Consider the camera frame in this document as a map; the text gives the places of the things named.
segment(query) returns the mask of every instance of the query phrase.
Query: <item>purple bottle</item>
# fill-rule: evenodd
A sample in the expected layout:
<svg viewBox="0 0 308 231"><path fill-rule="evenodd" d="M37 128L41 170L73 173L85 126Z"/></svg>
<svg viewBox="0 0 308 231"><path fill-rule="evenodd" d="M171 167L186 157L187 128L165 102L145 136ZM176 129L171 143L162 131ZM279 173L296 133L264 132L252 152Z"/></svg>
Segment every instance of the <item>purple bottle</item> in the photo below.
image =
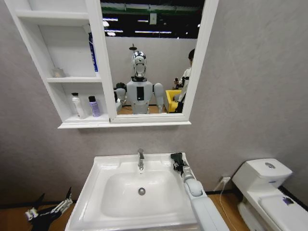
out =
<svg viewBox="0 0 308 231"><path fill-rule="evenodd" d="M93 117L99 117L101 115L100 108L96 102L95 96L89 96L89 104L92 110Z"/></svg>

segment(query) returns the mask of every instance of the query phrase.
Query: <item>white sink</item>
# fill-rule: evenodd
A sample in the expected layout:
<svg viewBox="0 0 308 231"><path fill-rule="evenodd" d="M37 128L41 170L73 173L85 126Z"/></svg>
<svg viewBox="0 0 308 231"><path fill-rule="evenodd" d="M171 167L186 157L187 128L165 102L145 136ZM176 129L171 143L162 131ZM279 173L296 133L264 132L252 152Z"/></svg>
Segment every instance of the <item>white sink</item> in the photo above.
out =
<svg viewBox="0 0 308 231"><path fill-rule="evenodd" d="M145 154L143 163L141 171L137 155L94 158L65 230L198 230L170 154Z"/></svg>

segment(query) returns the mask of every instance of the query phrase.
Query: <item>sticker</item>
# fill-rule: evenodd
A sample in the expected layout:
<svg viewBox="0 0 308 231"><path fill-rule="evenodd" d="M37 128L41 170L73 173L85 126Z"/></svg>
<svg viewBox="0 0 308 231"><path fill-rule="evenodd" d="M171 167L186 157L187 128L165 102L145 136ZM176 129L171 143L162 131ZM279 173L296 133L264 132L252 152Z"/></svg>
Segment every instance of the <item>sticker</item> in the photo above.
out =
<svg viewBox="0 0 308 231"><path fill-rule="evenodd" d="M285 202L287 205L294 204L294 202L293 202L289 197L284 197L282 200L283 200L283 202Z"/></svg>

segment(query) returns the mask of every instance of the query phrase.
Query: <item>white bottle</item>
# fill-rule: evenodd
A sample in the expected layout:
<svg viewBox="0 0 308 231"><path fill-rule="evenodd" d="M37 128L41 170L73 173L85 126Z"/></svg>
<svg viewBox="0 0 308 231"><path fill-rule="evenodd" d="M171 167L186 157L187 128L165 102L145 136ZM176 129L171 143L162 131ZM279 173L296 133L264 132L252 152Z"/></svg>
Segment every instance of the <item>white bottle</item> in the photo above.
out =
<svg viewBox="0 0 308 231"><path fill-rule="evenodd" d="M86 118L87 116L86 116L85 111L82 108L80 98L78 97L78 93L74 92L74 93L72 93L72 95L73 95L72 101L73 101L73 103L75 105L78 118L79 119Z"/></svg>

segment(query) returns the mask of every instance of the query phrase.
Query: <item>ceiling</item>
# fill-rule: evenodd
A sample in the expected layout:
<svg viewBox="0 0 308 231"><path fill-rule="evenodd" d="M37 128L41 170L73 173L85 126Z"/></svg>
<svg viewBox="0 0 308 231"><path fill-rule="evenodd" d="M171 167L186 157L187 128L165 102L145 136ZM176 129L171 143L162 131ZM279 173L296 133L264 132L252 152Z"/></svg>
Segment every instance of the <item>ceiling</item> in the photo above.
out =
<svg viewBox="0 0 308 231"><path fill-rule="evenodd" d="M105 34L117 37L149 37L196 39L199 32L204 1L183 0L109 0L101 1ZM150 24L150 13L156 23Z"/></svg>

